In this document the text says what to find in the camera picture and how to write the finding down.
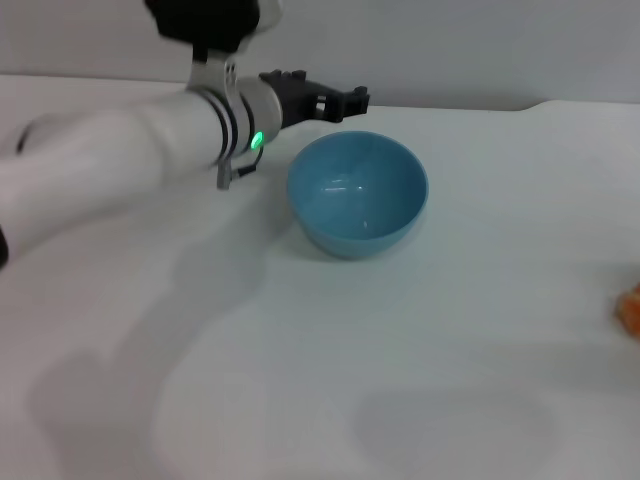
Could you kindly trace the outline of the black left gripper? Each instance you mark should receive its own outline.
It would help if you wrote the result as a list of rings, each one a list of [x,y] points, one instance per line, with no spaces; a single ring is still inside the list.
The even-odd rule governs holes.
[[[274,70],[259,74],[275,92],[282,110],[282,125],[293,126],[308,120],[341,123],[349,115],[368,111],[368,88],[358,86],[347,96],[331,87],[308,80],[306,72]]]

